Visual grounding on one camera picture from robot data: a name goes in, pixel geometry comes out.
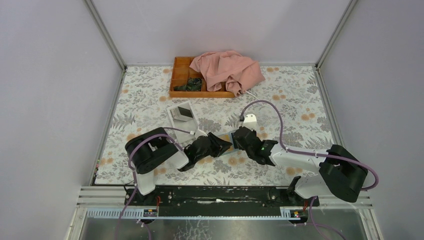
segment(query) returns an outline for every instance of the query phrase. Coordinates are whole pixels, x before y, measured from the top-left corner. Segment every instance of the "cable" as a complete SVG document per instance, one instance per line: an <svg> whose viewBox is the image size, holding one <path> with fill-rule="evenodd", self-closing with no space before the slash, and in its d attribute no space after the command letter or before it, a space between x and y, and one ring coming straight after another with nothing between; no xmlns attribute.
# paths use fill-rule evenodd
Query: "cable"
<svg viewBox="0 0 424 240"><path fill-rule="evenodd" d="M279 144L281 145L282 149L286 150L286 146L284 146L284 144L283 144L283 118L281 117L280 112L278 111L277 107L274 104L272 104L271 102L269 102L267 100L256 100L256 101L253 101L253 102L249 103L247 106L245 106L243 108L243 110L241 110L240 117L243 117L244 116L245 111L246 111L246 109L248 107L250 107L250 106L252 106L253 104L256 104L256 103L266 103L266 104L269 104L277 112L277 115L278 115L278 118L279 118L279 122L281 124L281 127L279 129Z"/></svg>
<svg viewBox="0 0 424 240"><path fill-rule="evenodd" d="M307 225L307 226L313 226L313 224L312 223L304 223L304 224L302 224L302 223L299 223L299 224L296 224L296 225L293 225L293 224L291 224L291 223L288 223L288 224L283 224L283 226L295 226L295 227L299 227L299 226L305 226L305 224ZM333 230L335 233L337 233L343 240L347 240L347 238L343 235L343 233L341 232L341 231L339 231L339 230L337 230L336 228L334 228L334 227L332 227L332 226L329 226L329 225L324 225L324 224L319 224L319 223L316 223L316 225L318 226L318 227L321 227L321 228L325 228L325 229L329 229L329 230Z"/></svg>
<svg viewBox="0 0 424 240"><path fill-rule="evenodd" d="M343 157L343 156L336 156L336 155L322 154L322 153L313 153L313 152L306 152L306 151L296 151L296 150L292 150L292 149L287 148L286 146L284 146L284 143L283 143L283 126L284 126L283 125L283 118L281 117L281 114L280 114L279 110L277 109L277 107L274 104L272 104L271 102L267 101L267 100L257 100L257 101L253 101L253 102L249 103L241 111L240 119L242 119L242 117L244 117L244 114L245 114L246 109L248 107L250 107L251 105L256 104L256 103L267 103L267 104L271 105L274 108L274 110L277 112L277 115L278 115L278 118L279 118L279 121L280 121L280 124L281 124L281 128L280 128L280 131L279 131L279 143L280 143L282 149L286 150L287 152L294 153L294 154L302 154L302 155L308 155L308 156L314 156L314 157L324 157L324 158L338 159L338 160L342 160L342 161L345 161L345 162L348 162L348 163L356 164L356 165L358 165L360 167L363 167L363 168L367 169L374 176L374 183L372 185L370 185L370 186L361 188L362 191L373 189L373 188L375 188L379 184L379 181L380 180L379 180L379 176L377 175L376 171L374 169L372 169L371 167L369 167L368 165L362 163L362 162L355 161L355 160L352 160L352 159L349 159L349 158ZM325 236L318 229L318 227L324 227L324 228L332 229L337 234L339 234L344 240L346 240L346 237L343 236L343 234L341 232L339 232L337 229L335 229L335 228L333 228L331 226L325 225L325 224L315 223L314 218L313 218L313 215L312 215L312 205L313 205L314 200L316 198L317 198L317 196L314 196L313 197L312 201L310 202L310 206L309 206L309 215L310 215L310 219L312 221L312 225L315 227L315 229L318 231L318 233L323 238L325 238L326 240L330 240L330 239L327 236Z"/></svg>
<svg viewBox="0 0 424 240"><path fill-rule="evenodd" d="M318 223L316 223L315 222L315 220L314 220L314 218L313 218L313 216L312 216L312 204L314 204L314 201L315 201L315 199L317 198L317 196L314 196L313 198L312 198L312 201L310 201L310 205L309 205L309 216L310 216L310 220L312 221L312 225L315 227L315 229L316 229L316 231L323 237L323 238L325 238L325 239L327 239L327 240L331 240L330 238L328 238L326 235L324 235L324 233L321 231L321 230L319 230L318 229ZM322 226L325 226L325 227L328 227L328 228L332 228L331 226L329 226L329 225L324 225L324 224L321 224ZM347 240L346 239L346 237L342 234L342 233L338 233L344 240Z"/></svg>
<svg viewBox="0 0 424 240"><path fill-rule="evenodd" d="M292 150L292 149L289 149L286 146L284 146L284 143L283 143L283 128L284 128L283 118L281 117L281 114L278 111L277 107L274 104L272 104L271 102L269 102L267 100L253 101L253 102L249 103L247 106L245 106L243 108L243 110L241 111L240 117L244 116L245 111L246 111L246 109L248 107L250 107L251 105L256 104L256 103L266 103L266 104L269 104L277 112L277 115L278 115L278 118L279 118L279 121L280 121L280 124L281 124L281 128L279 130L279 144L281 145L282 149L286 150L287 152L294 153L294 154L302 154L302 155L308 155L308 156L314 156L315 157L315 153L313 153L313 152L296 151L296 150ZM348 162L348 163L356 164L356 165L358 165L360 167L363 167L363 168L367 169L368 171L370 171L372 173L372 175L374 175L375 181L374 181L374 183L372 185L367 186L367 187L363 187L361 189L362 191L373 189L373 188L375 188L379 184L379 181L380 180L379 180L379 176L377 175L376 171L374 171L374 169L372 169L371 167L369 167L368 165L366 165L366 164L364 164L362 162L355 161L355 160L349 159L347 157L336 156L336 155L331 155L331 154L316 153L316 156L317 157L324 157L324 158L332 158L332 159L342 160L342 161L345 161L345 162Z"/></svg>
<svg viewBox="0 0 424 240"><path fill-rule="evenodd" d="M249 91L247 91L246 90L246 93L248 93L248 94L250 94L250 95L252 95L255 99L257 99L257 100L260 100L259 98L257 98L255 95L253 95L251 92L249 92Z"/></svg>
<svg viewBox="0 0 424 240"><path fill-rule="evenodd" d="M309 156L315 157L314 152L296 151L296 150L292 150L292 149L288 149L288 152L291 152L291 153L294 153L294 154L302 154L302 155L309 155ZM342 160L342 161L345 161L345 162L348 162L348 163L351 163L351 164L356 164L356 165L363 167L363 168L367 169L368 171L370 171L372 173L372 175L374 175L374 178L375 178L374 183L370 186L361 188L362 191L373 189L380 182L380 179L379 179L379 176L377 175L377 172L374 169L372 169L371 167L369 167L368 165L366 165L362 162L355 161L355 160L352 160L352 159L344 157L344 156L336 156L336 155L331 155L331 154L316 153L316 156L317 157L324 157L324 158L332 158L332 159Z"/></svg>
<svg viewBox="0 0 424 240"><path fill-rule="evenodd" d="M152 231L150 231L149 226L147 226L147 224L145 224L144 222L141 224L141 226L146 227L148 233L148 240L152 240Z"/></svg>
<svg viewBox="0 0 424 240"><path fill-rule="evenodd" d="M153 135L153 136L150 136L150 137L148 137L148 138L146 138L145 140L143 140L142 142L140 142L135 148L134 148L134 150L131 152L131 154L129 155L129 158L128 158L128 167L132 170L132 177L134 178L134 191L132 192L132 194L131 194L131 196L128 198L128 201L126 202L126 204L125 204L125 206L123 206L123 209L122 209L122 211L120 212L120 214L119 214L119 218L118 218L118 222L117 222L117 224L116 224L116 228L115 228L115 234L114 234L114 238L115 238L115 240L117 240L118 239L118 232L119 232L119 227L120 227L120 223L121 223L121 219L122 219L122 216L124 215L124 212L125 212L125 209L127 209L127 207L128 207L128 205L130 205L130 203L131 203L131 201L133 200L133 198L134 198L134 196L136 195L136 192L137 192L137 186L138 186L138 183L137 183L137 175L136 175L136 170L133 168L133 166L131 166L131 161L132 161L132 159L133 159L133 157L134 157L134 154L136 154L136 152L144 145L144 144L146 144L146 143L148 143L150 140L152 140L152 139L155 139L155 138L167 138L167 139L169 139L170 141L171 141L171 143L173 143L173 144L175 144L176 145L176 147L179 149L179 150L183 150L183 148L178 144L178 143L176 143L175 142L175 140L172 138L172 137L170 137L169 135L166 135L166 134L156 134L156 135Z"/></svg>

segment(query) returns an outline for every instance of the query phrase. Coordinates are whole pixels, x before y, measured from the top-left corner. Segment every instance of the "metal frame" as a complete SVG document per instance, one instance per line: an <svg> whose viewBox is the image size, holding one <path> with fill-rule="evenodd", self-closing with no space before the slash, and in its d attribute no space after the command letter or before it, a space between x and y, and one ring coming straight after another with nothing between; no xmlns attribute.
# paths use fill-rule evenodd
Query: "metal frame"
<svg viewBox="0 0 424 240"><path fill-rule="evenodd" d="M113 55L113 58L115 59L116 63L119 65L121 70L126 69L126 65L124 60L122 59L121 54L119 53L117 46L115 45L114 41L112 40L111 35L109 34L108 30L106 29L105 24L102 21L102 18L99 15L99 12L96 9L96 6L94 5L92 0L82 0L87 7L88 12L93 18L93 21L95 25L98 28L98 31L100 32L101 36L104 39L104 42L106 43L107 47L109 48L110 52Z"/></svg>
<svg viewBox="0 0 424 240"><path fill-rule="evenodd" d="M93 3L92 0L83 0L85 3L87 10L90 12L93 17L93 21L98 27L104 41L106 42L108 48L110 49L114 59L117 64L122 69L122 76L119 84L117 85L115 95L113 98L113 104L109 111L109 116L107 119L107 123L103 132L103 136L101 139L101 143L99 149L97 151L96 162L94 163L93 171L90 176L90 182L94 177L94 171L96 169L97 160L100 159L102 151L104 149L104 145L106 143L106 138L109 133L110 126L112 124L113 115L115 113L116 106L118 104L119 94L124 82L126 68L128 66L159 66L158 64L136 64L136 65L126 65L124 60L122 59L116 45L114 44L112 37L110 36L108 30L106 29L99 13ZM323 76L321 74L320 68L325 62L326 57L328 56L331 48L333 47L336 39L338 38L341 30L343 29L347 19L349 18L351 12L355 8L358 0L351 0L346 7L346 10L343 13L337 27L335 28L330 40L328 41L322 55L320 56L317 63L283 63L283 64L267 64L267 66L312 66L315 74L316 83L319 89L319 92L322 97L322 101L324 104L325 112L328 117L331 126L331 133L333 136L333 140L336 144L344 146L344 141L341 135L340 127L337 122L333 106L328 96L328 91L326 85L324 83ZM124 201L126 197L126 192L122 186L83 186L81 187L81 191L79 194L79 198L77 201L77 206L71 220L71 224L69 225L67 234L65 236L66 240L79 240L84 223L87 217L87 212L93 208L101 208L101 209L122 209L124 206ZM361 192L356 203L348 203L342 201L335 196L319 196L320 206L318 209L357 209L360 214L362 225L365 229L366 236L368 239L372 240L381 240L383 239L383 235L381 233L380 227L376 221L375 212L373 209L373 205L371 203L368 192ZM144 206L143 208L155 208L156 206ZM139 209L137 206L128 206L128 209ZM296 209L295 207L283 207L283 210Z"/></svg>
<svg viewBox="0 0 424 240"><path fill-rule="evenodd" d="M346 21L348 20L349 16L351 15L352 11L355 9L355 6L357 5L359 0L350 0L349 4L347 5L346 9L343 12L343 15L341 16L340 21L338 22L337 26L335 27L334 32L332 33L330 40L328 41L327 45L324 48L324 51L322 52L321 56L319 57L318 61L316 62L316 67L320 69L326 60L330 50L333 48L333 45L335 41L337 40L340 32L342 31L343 27L346 24Z"/></svg>

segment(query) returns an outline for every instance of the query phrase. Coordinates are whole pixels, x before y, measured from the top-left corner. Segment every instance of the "dark green object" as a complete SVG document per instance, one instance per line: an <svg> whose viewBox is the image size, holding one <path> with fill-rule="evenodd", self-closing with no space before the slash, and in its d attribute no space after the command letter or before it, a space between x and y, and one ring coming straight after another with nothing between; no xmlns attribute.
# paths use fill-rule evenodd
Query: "dark green object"
<svg viewBox="0 0 424 240"><path fill-rule="evenodd" d="M200 92L202 90L201 78L189 78L186 85L174 86L174 91Z"/></svg>

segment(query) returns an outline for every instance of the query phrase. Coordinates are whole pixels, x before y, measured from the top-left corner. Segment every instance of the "white cable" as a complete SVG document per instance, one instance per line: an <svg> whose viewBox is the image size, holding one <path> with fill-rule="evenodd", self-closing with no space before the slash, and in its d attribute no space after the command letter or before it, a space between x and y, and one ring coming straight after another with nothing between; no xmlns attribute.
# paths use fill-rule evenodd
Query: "white cable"
<svg viewBox="0 0 424 240"><path fill-rule="evenodd" d="M250 95L252 95L255 99L257 99L257 100L260 100L259 98L257 98L255 95L253 95L251 92L249 92L249 91L246 91L246 93L248 93L248 94L250 94Z"/></svg>

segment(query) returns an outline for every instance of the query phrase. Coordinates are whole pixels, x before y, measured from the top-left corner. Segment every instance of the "floral pattern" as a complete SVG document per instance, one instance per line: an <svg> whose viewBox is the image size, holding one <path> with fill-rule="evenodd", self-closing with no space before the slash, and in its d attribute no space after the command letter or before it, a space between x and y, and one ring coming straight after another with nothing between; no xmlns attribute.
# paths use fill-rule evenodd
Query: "floral pattern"
<svg viewBox="0 0 424 240"><path fill-rule="evenodd" d="M265 81L249 92L276 105L284 120L284 143L310 149L329 148L333 142L330 123L312 67L262 66L261 70ZM171 98L171 75L172 68L167 66L128 67L95 184L132 181L124 146L140 134L171 126L167 107L189 100L200 128L220 135L237 129L241 110L256 100L250 94L236 98ZM271 106L254 104L246 113L256 115L260 139L279 139L280 121ZM179 172L165 161L154 170L154 175L157 185L287 186L293 177L313 173L291 166L259 165L245 152L235 151L219 158L206 157L186 172Z"/></svg>

